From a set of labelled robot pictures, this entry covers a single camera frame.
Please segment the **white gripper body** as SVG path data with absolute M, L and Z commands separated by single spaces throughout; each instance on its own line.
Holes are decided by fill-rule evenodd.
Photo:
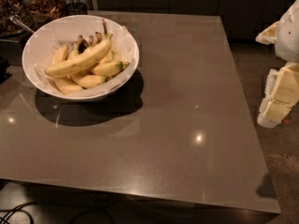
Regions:
M 278 22 L 276 55 L 287 62 L 299 62 L 299 0 L 289 7 Z

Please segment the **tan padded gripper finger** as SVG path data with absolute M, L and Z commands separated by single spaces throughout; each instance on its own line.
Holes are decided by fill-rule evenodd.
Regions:
M 275 44 L 277 42 L 277 28 L 278 22 L 276 21 L 260 32 L 256 36 L 255 41 L 264 45 Z
M 265 84 L 257 122 L 275 128 L 299 102 L 299 63 L 287 62 L 279 70 L 271 69 Z

